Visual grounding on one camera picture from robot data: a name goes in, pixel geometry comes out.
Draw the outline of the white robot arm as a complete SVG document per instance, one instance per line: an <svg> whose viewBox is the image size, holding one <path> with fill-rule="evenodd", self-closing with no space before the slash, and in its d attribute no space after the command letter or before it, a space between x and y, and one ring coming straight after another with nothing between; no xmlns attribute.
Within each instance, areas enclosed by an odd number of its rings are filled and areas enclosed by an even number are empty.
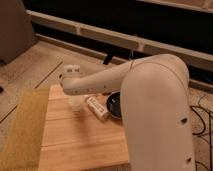
<svg viewBox="0 0 213 171"><path fill-rule="evenodd" d="M120 93L132 171L195 171L189 71L179 57L135 59L85 77L67 65L60 84L67 95Z"/></svg>

